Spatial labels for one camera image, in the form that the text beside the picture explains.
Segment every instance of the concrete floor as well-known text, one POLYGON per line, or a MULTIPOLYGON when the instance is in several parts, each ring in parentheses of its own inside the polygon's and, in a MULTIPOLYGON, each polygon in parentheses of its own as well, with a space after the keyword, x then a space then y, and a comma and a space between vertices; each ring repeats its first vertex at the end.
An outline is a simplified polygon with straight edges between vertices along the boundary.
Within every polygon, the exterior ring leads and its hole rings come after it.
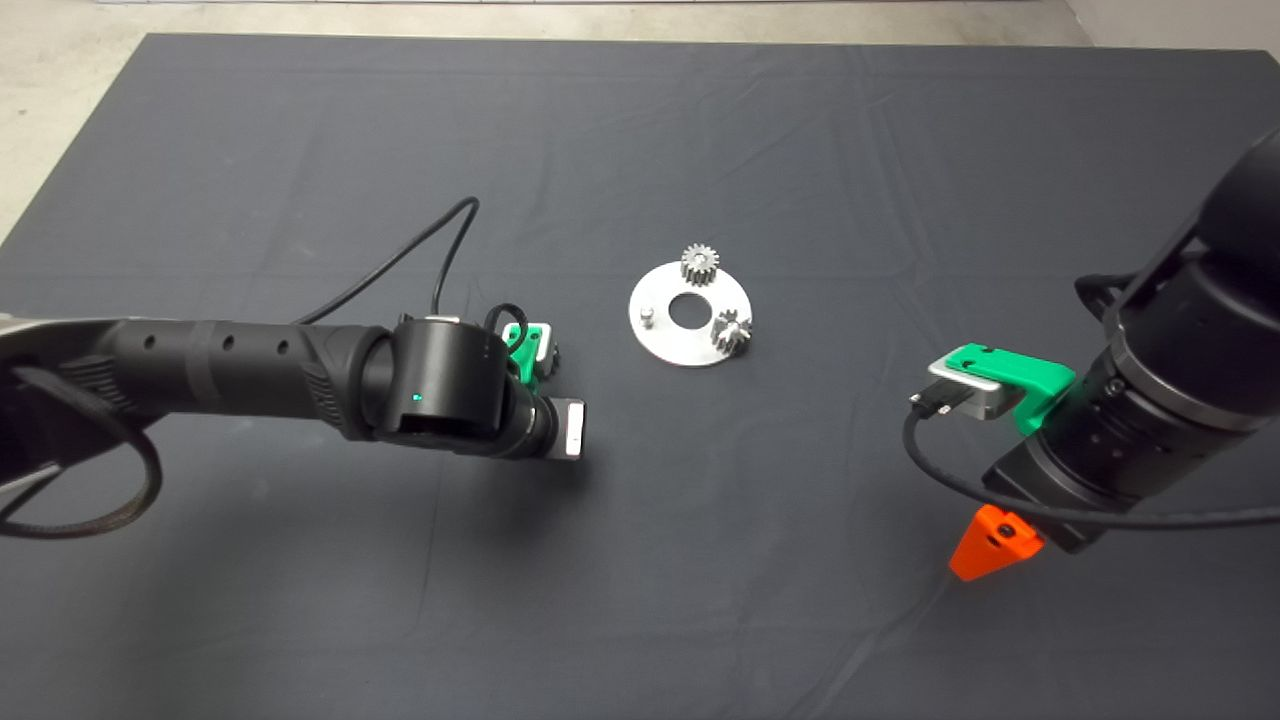
POLYGON ((699 5, 101 5, 0 0, 0 238, 147 32, 1089 45, 1065 0, 699 5))

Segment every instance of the small gear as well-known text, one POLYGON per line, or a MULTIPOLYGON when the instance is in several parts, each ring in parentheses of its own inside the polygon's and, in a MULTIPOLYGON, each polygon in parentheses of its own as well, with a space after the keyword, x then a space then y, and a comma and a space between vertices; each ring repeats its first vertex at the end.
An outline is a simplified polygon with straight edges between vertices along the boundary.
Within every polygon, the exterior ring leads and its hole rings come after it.
POLYGON ((680 255, 680 273, 689 284, 707 284, 716 279, 719 268, 719 252, 695 242, 680 255))
POLYGON ((737 310, 726 310, 712 323, 712 342, 724 355, 740 355, 751 341, 751 319, 737 319, 737 310))

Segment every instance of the metal plate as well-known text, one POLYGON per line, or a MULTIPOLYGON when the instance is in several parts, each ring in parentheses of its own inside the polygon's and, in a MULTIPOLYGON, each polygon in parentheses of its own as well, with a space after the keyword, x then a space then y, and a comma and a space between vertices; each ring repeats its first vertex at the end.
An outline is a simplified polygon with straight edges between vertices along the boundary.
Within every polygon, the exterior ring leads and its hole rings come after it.
POLYGON ((675 261, 658 265, 640 278, 631 291, 627 319, 631 332, 649 352, 673 365, 704 368, 728 357, 716 348, 710 337, 716 315, 724 310, 737 310, 742 319, 751 318, 751 301, 733 275, 719 269, 712 282, 692 286, 680 274, 680 261, 675 261), (671 319, 671 301, 686 292, 701 297, 712 307, 710 318, 700 328, 682 328, 671 319), (646 328, 640 322, 644 307, 653 309, 653 327, 646 328))

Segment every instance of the green 3d-printed bracket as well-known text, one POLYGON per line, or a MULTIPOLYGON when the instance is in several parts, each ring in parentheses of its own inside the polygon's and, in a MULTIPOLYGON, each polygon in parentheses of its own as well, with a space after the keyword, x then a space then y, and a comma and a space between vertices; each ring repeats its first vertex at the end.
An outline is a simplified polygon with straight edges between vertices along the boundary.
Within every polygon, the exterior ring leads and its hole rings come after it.
MULTIPOLYGON (((518 327, 508 327, 506 341, 507 347, 516 345, 516 340, 520 338, 518 327)), ((529 392, 538 395, 538 375, 534 373, 534 368, 538 364, 538 346, 541 343, 543 336, 541 331, 538 328, 529 328, 529 336, 525 337, 525 342, 520 343, 520 347, 511 354, 511 360, 520 368, 520 384, 529 388, 529 392)))
POLYGON ((947 368, 1021 388, 1014 421, 1024 436, 1039 429, 1044 415, 1075 382, 1075 372, 1066 365, 977 343, 947 356, 947 368))

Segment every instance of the cable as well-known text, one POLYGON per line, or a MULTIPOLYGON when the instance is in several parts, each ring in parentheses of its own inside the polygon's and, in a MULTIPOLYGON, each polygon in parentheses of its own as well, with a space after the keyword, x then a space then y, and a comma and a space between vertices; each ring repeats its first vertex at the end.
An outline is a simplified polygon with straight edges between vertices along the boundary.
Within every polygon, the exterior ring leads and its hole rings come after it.
POLYGON ((489 313, 484 316, 484 329, 497 334, 498 332, 498 318, 503 314, 508 314, 516 319, 520 324, 520 337, 516 338, 516 343, 507 348, 507 354, 511 355, 516 352, 516 348, 524 345, 525 337, 529 336, 529 316, 521 310, 520 305, 515 302, 499 302, 489 309, 489 313))
POLYGON ((1243 528, 1249 525, 1270 525, 1280 523, 1280 506, 1244 507, 1239 510, 1206 510, 1198 512, 1158 512, 1158 514, 1133 514, 1098 512, 1093 510, 1070 510, 1066 507, 1051 507, 1038 502, 1029 502, 1009 497, 998 492, 989 491, 982 486, 966 483, 965 480, 938 468, 924 456, 916 443, 915 430, 920 420, 928 419, 932 411, 928 407, 913 407, 911 413, 902 423, 902 446, 915 465, 925 475, 938 483, 987 505, 995 505, 1002 510, 1009 510, 1038 520, 1053 523, 1066 523, 1089 528, 1106 528, 1112 530, 1208 530, 1215 528, 1243 528))
POLYGON ((115 407, 108 401, 64 380, 49 370, 41 368, 13 368, 13 374, 18 375, 18 379, 22 382, 74 410, 115 439, 133 447, 138 452, 138 456, 142 457, 142 465, 146 471, 142 489, 137 495, 131 497, 124 505, 92 520, 63 525, 35 525, 10 521, 9 518, 14 512, 27 505, 40 491, 49 487, 50 483, 58 479, 58 475, 42 479, 0 509, 0 536, 28 539, 84 538, 109 533, 141 518, 147 507, 151 507, 151 503, 155 502, 156 496, 160 495, 163 478, 163 473, 160 471, 160 454, 151 445, 151 438, 120 420, 115 413, 115 407))
POLYGON ((1107 309, 1116 301, 1116 292, 1137 278, 1137 273, 1123 275, 1084 275, 1075 281, 1075 295, 1084 304, 1084 309, 1096 319, 1101 320, 1107 309))
POLYGON ((458 228, 458 234, 453 238, 453 245, 449 246, 449 251, 444 255, 444 263, 440 264, 440 272, 435 277, 435 288, 431 291, 431 315, 440 314, 440 292, 444 290, 444 278, 449 274, 449 266, 453 265, 453 256, 458 252, 458 246, 462 245, 462 238, 467 236, 467 231, 471 229, 471 222, 475 220, 476 213, 480 211, 480 201, 475 197, 465 197, 458 201, 457 205, 449 209, 448 213, 440 215, 438 220, 428 225, 422 232, 413 236, 412 240, 406 242, 399 250, 397 250, 390 258, 384 260, 380 265, 360 278, 356 284, 348 287, 342 293, 339 293, 333 300, 325 302, 320 307, 302 315, 297 320, 293 320, 296 325, 310 325, 316 320, 326 318, 330 313, 342 307, 356 297, 365 288, 371 286, 374 281, 383 277, 387 270, 396 266, 397 263, 404 259, 406 255, 413 251, 415 247, 426 242, 433 234, 440 231, 444 225, 449 224, 453 218, 457 218, 462 210, 467 210, 467 217, 462 219, 462 227, 458 228))

